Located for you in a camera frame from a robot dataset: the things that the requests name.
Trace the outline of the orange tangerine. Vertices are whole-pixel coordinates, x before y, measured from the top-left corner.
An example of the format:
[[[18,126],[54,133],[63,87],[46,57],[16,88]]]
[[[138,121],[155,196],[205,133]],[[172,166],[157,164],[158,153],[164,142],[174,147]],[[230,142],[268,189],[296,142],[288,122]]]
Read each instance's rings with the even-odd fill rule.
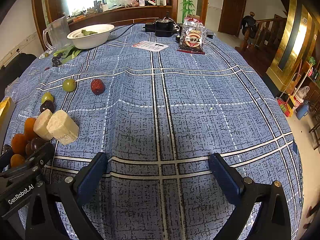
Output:
[[[25,157],[20,154],[14,154],[10,159],[11,168],[19,167],[25,163]]]
[[[24,123],[24,135],[28,141],[37,137],[37,134],[34,132],[35,121],[36,118],[27,118]]]
[[[17,133],[11,140],[11,148],[15,154],[24,155],[28,141],[24,134]]]

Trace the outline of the dark plum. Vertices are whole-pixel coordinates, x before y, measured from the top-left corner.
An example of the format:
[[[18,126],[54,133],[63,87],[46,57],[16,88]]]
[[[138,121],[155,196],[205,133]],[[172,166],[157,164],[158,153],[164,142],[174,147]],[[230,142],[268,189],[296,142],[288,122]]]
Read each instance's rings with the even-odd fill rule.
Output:
[[[44,144],[46,143],[45,140],[42,138],[36,137],[33,138],[30,142],[30,148],[33,152],[38,151]]]
[[[55,106],[54,103],[51,100],[46,100],[41,106],[40,106],[40,112],[44,112],[45,110],[50,110],[51,113],[55,112]]]

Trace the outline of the green grape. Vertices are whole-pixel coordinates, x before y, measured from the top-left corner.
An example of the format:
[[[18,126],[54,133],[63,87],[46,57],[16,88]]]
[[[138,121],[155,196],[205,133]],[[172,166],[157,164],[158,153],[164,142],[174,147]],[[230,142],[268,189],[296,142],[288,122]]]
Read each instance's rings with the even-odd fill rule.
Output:
[[[62,84],[62,88],[65,92],[73,92],[76,89],[76,81],[74,79],[66,79]]]
[[[46,92],[43,94],[42,98],[41,98],[41,103],[46,102],[47,100],[53,102],[54,101],[54,97],[50,92]]]

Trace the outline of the black power adapter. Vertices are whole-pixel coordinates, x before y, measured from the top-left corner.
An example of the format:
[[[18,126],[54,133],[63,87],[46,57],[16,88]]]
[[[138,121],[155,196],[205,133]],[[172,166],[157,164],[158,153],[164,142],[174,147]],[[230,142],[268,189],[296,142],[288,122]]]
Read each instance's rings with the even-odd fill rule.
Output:
[[[157,19],[146,23],[144,26],[146,32],[155,33],[157,37],[172,37],[181,32],[180,26],[171,18]]]

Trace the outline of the white red paper card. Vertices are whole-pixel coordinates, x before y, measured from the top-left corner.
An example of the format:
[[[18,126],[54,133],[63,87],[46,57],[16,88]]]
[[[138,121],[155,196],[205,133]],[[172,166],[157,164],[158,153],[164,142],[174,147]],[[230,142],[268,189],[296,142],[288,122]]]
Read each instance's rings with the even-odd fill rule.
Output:
[[[168,48],[168,45],[164,45],[157,42],[151,42],[151,41],[141,41],[134,45],[132,45],[133,48],[143,49],[151,52],[160,52],[166,48]]]

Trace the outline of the blue plaid tablecloth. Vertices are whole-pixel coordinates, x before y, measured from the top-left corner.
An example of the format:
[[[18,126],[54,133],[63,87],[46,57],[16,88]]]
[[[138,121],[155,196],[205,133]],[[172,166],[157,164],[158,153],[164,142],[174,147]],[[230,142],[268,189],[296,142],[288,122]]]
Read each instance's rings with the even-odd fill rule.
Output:
[[[160,52],[133,48],[168,45]],[[218,38],[204,55],[177,50],[174,37],[156,37],[138,24],[109,42],[53,67],[35,60],[13,85],[16,107],[5,142],[37,117],[50,92],[55,107],[79,126],[78,139],[55,142],[45,168],[54,183],[75,175],[98,152],[106,174],[84,210],[104,239],[213,239],[233,211],[210,173],[219,153],[244,177],[281,182],[291,237],[302,216],[303,183],[294,137],[277,101],[240,54]],[[65,92],[66,79],[76,81]],[[91,82],[105,91],[95,95]]]

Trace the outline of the dark grapes by vegetable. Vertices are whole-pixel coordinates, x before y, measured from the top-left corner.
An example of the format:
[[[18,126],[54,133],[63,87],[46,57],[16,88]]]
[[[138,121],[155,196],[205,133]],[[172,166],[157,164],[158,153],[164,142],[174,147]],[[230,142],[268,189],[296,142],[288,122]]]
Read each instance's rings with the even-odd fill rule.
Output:
[[[62,64],[61,59],[62,59],[62,53],[58,53],[56,56],[53,56],[52,58],[53,67],[60,66]]]

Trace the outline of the white bowl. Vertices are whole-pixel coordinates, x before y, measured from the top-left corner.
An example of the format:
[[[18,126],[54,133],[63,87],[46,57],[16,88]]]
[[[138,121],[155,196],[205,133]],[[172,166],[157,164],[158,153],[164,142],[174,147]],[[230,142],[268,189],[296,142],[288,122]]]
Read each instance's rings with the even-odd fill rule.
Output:
[[[92,49],[105,43],[114,28],[112,24],[89,25],[69,33],[67,38],[78,49]]]

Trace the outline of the yellow rimmed white tray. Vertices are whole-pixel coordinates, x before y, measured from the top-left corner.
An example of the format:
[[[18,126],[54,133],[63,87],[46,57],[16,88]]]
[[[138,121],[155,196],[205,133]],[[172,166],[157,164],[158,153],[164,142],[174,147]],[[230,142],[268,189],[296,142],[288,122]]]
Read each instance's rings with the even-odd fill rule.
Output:
[[[1,127],[4,124],[4,121],[8,115],[8,112],[10,110],[10,107],[12,105],[12,99],[11,97],[5,97],[2,101],[1,101],[1,117],[0,117],[0,124]]]

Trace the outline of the red jujube date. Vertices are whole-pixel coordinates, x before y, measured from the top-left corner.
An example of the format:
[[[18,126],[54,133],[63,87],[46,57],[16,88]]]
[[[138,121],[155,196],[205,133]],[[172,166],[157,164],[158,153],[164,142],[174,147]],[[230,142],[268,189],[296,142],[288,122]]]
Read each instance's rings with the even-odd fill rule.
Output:
[[[91,82],[91,90],[95,95],[100,95],[105,91],[105,85],[101,79],[94,79]]]

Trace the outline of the black sofa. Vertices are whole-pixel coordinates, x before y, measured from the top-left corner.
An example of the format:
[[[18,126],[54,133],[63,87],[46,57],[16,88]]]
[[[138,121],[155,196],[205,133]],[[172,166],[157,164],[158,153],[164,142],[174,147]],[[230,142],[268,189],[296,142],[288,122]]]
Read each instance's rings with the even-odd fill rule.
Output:
[[[10,85],[14,80],[20,77],[35,59],[36,56],[33,54],[20,53],[15,56],[4,68],[1,69],[1,100],[4,98],[4,92],[8,85]]]

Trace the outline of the white sugarcane chunk front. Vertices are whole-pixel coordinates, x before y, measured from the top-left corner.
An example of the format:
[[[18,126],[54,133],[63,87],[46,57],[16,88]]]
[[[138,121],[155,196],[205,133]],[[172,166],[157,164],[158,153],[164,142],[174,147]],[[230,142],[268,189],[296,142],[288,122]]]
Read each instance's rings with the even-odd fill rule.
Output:
[[[63,145],[75,142],[79,136],[79,126],[64,110],[58,110],[51,116],[47,130]]]

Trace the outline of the green leafy vegetable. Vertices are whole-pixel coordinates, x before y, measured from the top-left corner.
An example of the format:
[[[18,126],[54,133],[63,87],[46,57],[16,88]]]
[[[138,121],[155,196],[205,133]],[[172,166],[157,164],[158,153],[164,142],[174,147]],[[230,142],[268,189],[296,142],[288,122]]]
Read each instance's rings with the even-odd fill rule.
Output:
[[[56,51],[53,56],[56,56],[58,53],[62,53],[62,64],[67,63],[68,61],[76,58],[82,52],[81,49],[76,48],[75,45],[70,45],[63,47],[62,49]]]

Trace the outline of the snack packet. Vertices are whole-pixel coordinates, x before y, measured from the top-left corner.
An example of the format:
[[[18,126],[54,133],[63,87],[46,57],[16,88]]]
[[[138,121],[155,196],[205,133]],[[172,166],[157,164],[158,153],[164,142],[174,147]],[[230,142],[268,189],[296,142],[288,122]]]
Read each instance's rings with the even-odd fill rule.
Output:
[[[207,29],[204,24],[192,17],[185,17],[180,33],[180,52],[204,55],[204,42],[207,37]]]

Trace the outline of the clear glass mug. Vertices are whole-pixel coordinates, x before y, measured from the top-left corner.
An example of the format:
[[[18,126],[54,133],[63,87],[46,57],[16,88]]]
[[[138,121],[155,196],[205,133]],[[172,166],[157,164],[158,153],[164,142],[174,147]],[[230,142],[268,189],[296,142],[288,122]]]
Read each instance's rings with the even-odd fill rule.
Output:
[[[70,33],[67,18],[65,16],[58,18],[43,31],[43,41],[47,49],[59,50],[70,45],[67,35]]]

